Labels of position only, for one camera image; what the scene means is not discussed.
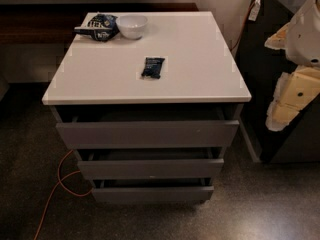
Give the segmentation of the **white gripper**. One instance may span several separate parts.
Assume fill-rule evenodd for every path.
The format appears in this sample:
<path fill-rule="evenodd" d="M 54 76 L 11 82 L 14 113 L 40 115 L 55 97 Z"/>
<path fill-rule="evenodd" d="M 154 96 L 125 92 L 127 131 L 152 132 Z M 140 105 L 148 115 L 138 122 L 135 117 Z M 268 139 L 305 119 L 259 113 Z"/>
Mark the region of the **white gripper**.
<path fill-rule="evenodd" d="M 313 68 L 320 67 L 319 0 L 306 0 L 289 24 L 268 37 L 264 46 L 286 48 L 287 59 L 299 65 L 294 72 L 281 74 L 267 110 L 266 127 L 277 132 L 320 94 L 320 69 Z"/>

